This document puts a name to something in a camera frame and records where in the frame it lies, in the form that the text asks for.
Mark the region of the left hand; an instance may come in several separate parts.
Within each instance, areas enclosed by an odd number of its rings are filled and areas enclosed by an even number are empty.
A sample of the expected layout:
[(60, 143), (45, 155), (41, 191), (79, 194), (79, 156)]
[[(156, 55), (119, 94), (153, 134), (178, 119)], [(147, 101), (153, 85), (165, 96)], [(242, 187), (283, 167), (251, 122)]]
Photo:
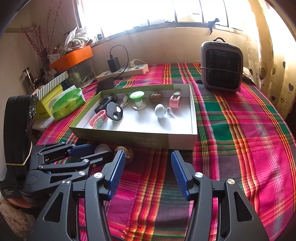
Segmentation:
[(21, 240), (27, 240), (34, 225), (35, 218), (25, 213), (21, 207), (9, 202), (1, 195), (1, 215), (14, 235)]

